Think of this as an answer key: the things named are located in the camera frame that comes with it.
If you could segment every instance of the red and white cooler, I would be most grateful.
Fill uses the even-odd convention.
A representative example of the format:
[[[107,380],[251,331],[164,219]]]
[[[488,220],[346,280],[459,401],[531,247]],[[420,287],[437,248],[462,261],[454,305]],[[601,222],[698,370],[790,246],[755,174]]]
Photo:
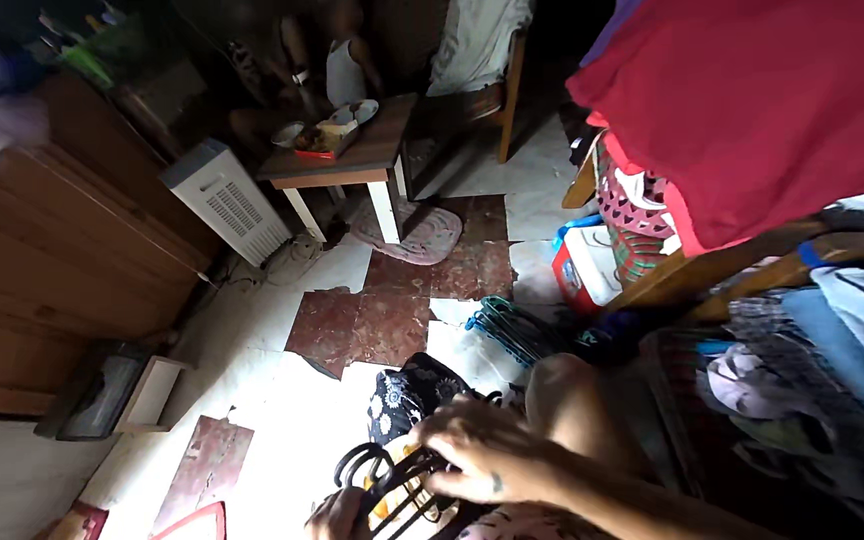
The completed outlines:
[[[562,298],[580,315],[598,313],[622,292],[616,269],[605,225],[570,228],[552,261]]]

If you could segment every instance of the blue cloth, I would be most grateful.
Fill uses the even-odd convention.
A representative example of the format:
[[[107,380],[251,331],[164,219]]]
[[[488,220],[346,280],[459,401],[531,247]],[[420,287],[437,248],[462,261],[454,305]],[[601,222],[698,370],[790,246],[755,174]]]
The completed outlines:
[[[584,68],[591,64],[595,59],[602,56],[606,46],[612,41],[613,35],[618,31],[625,21],[636,12],[642,0],[615,0],[615,12],[612,17],[606,22],[606,26],[599,32],[599,36],[592,43],[592,48],[582,56],[582,61],[579,62],[579,67]]]
[[[864,406],[864,347],[818,288],[782,295],[782,308],[815,343],[835,378]]]
[[[812,245],[812,241],[808,240],[806,242],[802,242],[798,244],[798,258],[801,260],[801,263],[805,266],[808,266],[810,269],[815,270],[816,268],[864,268],[864,260],[847,260],[843,262],[829,262],[826,260],[822,260],[819,256],[819,253],[815,251],[815,246]]]

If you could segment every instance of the small table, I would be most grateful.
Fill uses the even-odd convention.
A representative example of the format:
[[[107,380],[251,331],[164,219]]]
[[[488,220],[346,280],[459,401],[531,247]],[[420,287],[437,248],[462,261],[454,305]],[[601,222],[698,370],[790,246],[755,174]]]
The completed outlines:
[[[328,187],[333,198],[341,200],[345,198],[342,186],[365,184],[375,205],[383,240],[398,244],[402,242],[402,219],[397,201],[405,193],[400,148],[417,100],[416,94],[405,94],[380,101],[375,117],[359,128],[358,138],[337,159],[300,157],[291,150],[276,149],[262,164],[256,178],[282,190],[305,227],[322,242],[326,236],[299,188]]]

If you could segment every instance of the red tile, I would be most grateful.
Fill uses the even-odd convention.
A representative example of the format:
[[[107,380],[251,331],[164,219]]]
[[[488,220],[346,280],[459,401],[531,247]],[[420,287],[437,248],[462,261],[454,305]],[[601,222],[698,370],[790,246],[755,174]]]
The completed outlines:
[[[512,298],[512,264],[509,242],[483,242],[479,252],[479,295]]]
[[[459,242],[442,262],[431,266],[434,298],[468,300],[479,294],[479,253],[482,244]]]
[[[402,366],[426,350],[429,299],[398,294],[365,294],[355,322],[350,360]]]
[[[362,292],[428,296],[431,286],[430,266],[412,264],[384,252],[373,251],[368,261],[368,273]]]
[[[152,526],[159,534],[192,512],[233,493],[254,432],[228,420],[199,416],[169,492]]]
[[[362,296],[338,290],[306,292],[285,350],[342,377],[353,345]]]

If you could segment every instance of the rug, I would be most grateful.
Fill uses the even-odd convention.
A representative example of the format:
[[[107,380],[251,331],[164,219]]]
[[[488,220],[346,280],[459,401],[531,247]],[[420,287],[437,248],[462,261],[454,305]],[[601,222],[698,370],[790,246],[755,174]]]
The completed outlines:
[[[363,208],[352,221],[352,235],[376,251],[406,263],[428,266],[449,256],[462,235],[462,218],[454,213],[417,202],[401,201],[402,232],[408,235],[400,244],[382,241],[376,209],[371,204]]]

